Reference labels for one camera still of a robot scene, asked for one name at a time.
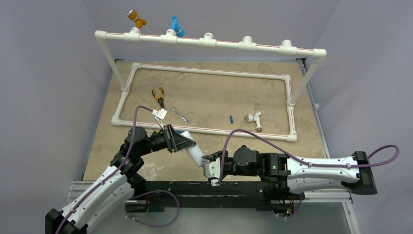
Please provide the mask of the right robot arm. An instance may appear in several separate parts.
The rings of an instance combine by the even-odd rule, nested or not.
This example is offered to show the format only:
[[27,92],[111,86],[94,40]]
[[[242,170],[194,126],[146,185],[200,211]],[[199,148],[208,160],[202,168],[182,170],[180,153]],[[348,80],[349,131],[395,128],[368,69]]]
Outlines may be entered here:
[[342,158],[293,158],[287,154],[260,153],[245,145],[232,157],[218,151],[201,157],[204,176],[212,186],[220,178],[257,176],[274,184],[274,194],[286,198],[311,190],[345,189],[356,195],[375,195],[377,188],[365,152]]

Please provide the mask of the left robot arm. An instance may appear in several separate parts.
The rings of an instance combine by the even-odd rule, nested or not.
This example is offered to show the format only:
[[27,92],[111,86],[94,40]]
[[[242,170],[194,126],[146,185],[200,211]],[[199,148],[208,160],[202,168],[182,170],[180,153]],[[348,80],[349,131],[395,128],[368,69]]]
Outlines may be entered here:
[[90,233],[121,203],[148,194],[146,180],[137,173],[144,164],[142,156],[163,149],[175,153],[195,146],[190,135],[176,132],[171,125],[151,136],[143,127],[133,127],[102,175],[70,204],[47,213],[45,232]]

